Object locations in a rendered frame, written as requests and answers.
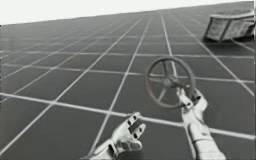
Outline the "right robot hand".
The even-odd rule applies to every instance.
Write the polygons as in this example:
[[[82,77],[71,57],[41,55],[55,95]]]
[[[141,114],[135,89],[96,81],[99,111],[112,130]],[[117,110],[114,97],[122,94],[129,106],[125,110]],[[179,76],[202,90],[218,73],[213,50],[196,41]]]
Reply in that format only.
[[[194,94],[191,98],[186,95],[184,89],[177,91],[179,101],[182,104],[181,117],[185,125],[196,123],[204,125],[204,111],[208,106],[208,102],[204,95],[198,90],[194,90]]]

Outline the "grey cart with brown box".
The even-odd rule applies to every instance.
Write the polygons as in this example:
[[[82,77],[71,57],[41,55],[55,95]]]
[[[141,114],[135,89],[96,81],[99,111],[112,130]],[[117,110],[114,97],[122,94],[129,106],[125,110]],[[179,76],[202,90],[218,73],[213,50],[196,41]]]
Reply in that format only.
[[[232,10],[210,15],[204,34],[205,39],[218,42],[254,35],[255,19],[253,10]]]

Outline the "dark steering wheel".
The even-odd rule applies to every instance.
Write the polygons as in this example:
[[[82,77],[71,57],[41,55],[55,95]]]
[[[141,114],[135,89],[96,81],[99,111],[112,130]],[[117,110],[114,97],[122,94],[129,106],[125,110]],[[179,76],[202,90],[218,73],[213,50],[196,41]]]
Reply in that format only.
[[[155,59],[145,71],[145,84],[152,100],[163,108],[183,108],[181,90],[190,100],[195,97],[196,80],[192,69],[174,56]]]

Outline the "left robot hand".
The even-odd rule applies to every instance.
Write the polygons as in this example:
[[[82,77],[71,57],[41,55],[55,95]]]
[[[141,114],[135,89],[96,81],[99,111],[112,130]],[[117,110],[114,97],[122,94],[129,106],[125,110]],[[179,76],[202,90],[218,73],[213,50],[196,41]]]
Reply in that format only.
[[[114,129],[111,136],[116,154],[141,150],[143,145],[139,138],[145,129],[146,124],[142,121],[140,112],[128,114],[125,120]]]

